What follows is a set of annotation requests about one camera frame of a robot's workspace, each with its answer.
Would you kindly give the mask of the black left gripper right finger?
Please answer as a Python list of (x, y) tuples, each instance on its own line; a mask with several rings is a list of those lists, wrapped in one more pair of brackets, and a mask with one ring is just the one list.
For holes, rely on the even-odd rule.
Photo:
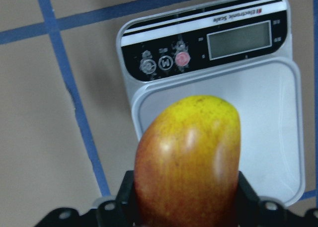
[(237, 220), (240, 227), (260, 227), (261, 200), (244, 176), (238, 173)]

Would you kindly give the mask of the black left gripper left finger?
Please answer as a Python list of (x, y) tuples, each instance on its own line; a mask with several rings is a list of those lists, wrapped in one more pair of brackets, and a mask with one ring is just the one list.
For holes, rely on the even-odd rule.
[(136, 219), (134, 171), (126, 171), (116, 196), (120, 227), (133, 227)]

